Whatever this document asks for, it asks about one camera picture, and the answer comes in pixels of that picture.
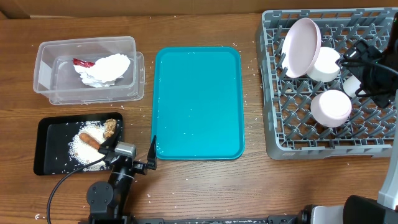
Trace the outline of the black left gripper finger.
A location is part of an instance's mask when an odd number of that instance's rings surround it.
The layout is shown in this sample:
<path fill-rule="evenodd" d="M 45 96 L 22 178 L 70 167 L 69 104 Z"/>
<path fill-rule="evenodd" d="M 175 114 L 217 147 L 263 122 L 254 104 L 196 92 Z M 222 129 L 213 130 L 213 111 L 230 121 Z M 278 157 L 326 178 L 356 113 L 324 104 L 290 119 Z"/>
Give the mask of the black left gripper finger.
<path fill-rule="evenodd" d="M 147 155 L 147 168 L 156 170 L 157 168 L 157 155 L 156 155 L 156 135 L 153 136 L 150 149 Z"/>
<path fill-rule="evenodd" d="M 120 129 L 115 130 L 114 134 L 107 138 L 105 142 L 103 142 L 98 149 L 98 152 L 101 154 L 108 154 L 110 152 L 114 152 L 115 148 L 120 140 Z"/>

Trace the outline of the orange carrot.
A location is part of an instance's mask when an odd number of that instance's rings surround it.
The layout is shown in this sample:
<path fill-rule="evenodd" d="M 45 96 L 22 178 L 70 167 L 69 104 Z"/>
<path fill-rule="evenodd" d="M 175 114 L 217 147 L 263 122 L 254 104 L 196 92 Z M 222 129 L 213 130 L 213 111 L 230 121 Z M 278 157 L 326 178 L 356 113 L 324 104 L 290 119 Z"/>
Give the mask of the orange carrot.
<path fill-rule="evenodd" d="M 90 136 L 87 133 L 81 133 L 79 135 L 79 138 L 87 145 L 91 146 L 93 149 L 96 149 L 97 151 L 100 149 L 100 143 L 94 139 L 92 136 Z"/>

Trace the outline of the brown food scrap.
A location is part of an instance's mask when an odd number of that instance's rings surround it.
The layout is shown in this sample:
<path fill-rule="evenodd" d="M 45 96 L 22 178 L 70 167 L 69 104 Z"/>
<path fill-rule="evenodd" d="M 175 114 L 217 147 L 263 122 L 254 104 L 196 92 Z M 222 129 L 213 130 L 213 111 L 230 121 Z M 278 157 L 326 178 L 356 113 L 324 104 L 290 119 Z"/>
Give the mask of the brown food scrap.
<path fill-rule="evenodd" d="M 105 121 L 104 126 L 105 126 L 105 132 L 103 134 L 103 137 L 105 139 L 108 139 L 114 134 L 117 126 L 117 121 L 115 119 L 107 119 Z"/>

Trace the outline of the white plastic cup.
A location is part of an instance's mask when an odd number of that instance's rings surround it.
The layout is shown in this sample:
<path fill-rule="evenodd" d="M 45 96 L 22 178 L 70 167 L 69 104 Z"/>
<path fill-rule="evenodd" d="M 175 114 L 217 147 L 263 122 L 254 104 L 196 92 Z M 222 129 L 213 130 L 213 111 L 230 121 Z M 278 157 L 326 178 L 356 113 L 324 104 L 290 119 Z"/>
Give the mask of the white plastic cup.
<path fill-rule="evenodd" d="M 354 98 L 360 84 L 361 82 L 355 76 L 351 76 L 343 82 L 343 90 L 349 97 Z"/>

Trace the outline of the cream bowl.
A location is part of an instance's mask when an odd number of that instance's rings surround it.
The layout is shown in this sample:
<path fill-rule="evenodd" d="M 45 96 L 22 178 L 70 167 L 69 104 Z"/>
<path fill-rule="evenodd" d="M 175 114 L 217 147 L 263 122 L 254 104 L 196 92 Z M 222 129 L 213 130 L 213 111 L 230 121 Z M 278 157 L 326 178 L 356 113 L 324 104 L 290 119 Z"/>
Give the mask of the cream bowl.
<path fill-rule="evenodd" d="M 333 48 L 321 47 L 318 58 L 312 70 L 307 75 L 317 82 L 330 82 L 334 80 L 340 68 L 336 61 L 340 59 L 340 54 Z"/>

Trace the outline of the white napkin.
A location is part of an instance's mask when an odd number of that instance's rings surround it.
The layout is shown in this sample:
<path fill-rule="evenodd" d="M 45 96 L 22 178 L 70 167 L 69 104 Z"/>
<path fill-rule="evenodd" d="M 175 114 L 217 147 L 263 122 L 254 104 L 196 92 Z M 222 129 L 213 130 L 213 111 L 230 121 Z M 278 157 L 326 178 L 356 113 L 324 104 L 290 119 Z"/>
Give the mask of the white napkin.
<path fill-rule="evenodd" d="M 85 85 L 101 88 L 115 85 L 116 80 L 122 78 L 128 70 L 131 61 L 126 55 L 113 54 L 100 58 L 94 63 L 95 65 L 90 68 L 73 66 Z"/>

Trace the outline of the large pink plate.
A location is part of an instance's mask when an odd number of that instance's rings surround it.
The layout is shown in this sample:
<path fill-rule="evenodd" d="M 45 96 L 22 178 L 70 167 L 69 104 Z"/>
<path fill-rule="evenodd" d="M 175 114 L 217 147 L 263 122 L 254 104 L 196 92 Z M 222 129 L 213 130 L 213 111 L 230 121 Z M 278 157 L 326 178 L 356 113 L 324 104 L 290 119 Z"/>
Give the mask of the large pink plate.
<path fill-rule="evenodd" d="M 319 27 L 309 18 L 295 22 L 285 36 L 282 53 L 285 57 L 282 68 L 287 68 L 289 78 L 307 74 L 314 66 L 321 47 Z"/>

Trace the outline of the red snack wrapper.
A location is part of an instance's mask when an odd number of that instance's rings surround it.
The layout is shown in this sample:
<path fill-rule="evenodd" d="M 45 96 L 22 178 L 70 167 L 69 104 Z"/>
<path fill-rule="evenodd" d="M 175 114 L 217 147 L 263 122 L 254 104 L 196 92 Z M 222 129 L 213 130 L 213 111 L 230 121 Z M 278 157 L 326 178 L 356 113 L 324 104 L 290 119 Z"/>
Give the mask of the red snack wrapper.
<path fill-rule="evenodd" d="M 81 66 L 81 67 L 85 67 L 85 68 L 90 68 L 95 65 L 94 62 L 84 61 L 84 60 L 80 60 L 77 58 L 73 59 L 73 64 L 76 66 Z"/>

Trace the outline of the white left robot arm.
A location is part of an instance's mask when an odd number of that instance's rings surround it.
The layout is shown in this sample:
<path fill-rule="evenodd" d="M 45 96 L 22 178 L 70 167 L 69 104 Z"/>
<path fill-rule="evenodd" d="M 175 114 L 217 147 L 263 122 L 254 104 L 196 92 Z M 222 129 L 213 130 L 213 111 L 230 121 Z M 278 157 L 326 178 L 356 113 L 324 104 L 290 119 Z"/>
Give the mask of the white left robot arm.
<path fill-rule="evenodd" d="M 112 167 L 108 181 L 95 182 L 87 191 L 86 199 L 90 205 L 90 223 L 137 223 L 138 221 L 124 211 L 127 198 L 136 174 L 146 175 L 157 168 L 156 137 L 152 138 L 146 162 L 135 160 L 136 147 L 119 140 L 116 131 L 100 144 L 89 134 L 80 134 L 80 139 L 99 153 Z"/>

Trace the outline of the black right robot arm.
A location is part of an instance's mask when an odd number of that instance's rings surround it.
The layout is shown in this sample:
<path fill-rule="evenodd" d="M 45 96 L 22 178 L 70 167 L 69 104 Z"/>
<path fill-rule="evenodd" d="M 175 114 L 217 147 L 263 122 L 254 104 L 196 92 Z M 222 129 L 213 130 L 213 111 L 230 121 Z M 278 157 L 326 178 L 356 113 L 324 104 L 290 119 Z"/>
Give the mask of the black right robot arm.
<path fill-rule="evenodd" d="M 397 100 L 397 15 L 394 16 L 387 48 L 376 52 L 360 40 L 338 63 L 348 68 L 360 82 L 354 94 L 370 97 L 377 106 L 385 108 Z M 397 136 L 386 179 L 377 200 L 352 195 L 343 206 L 323 207 L 308 205 L 291 223 L 397 223 Z"/>

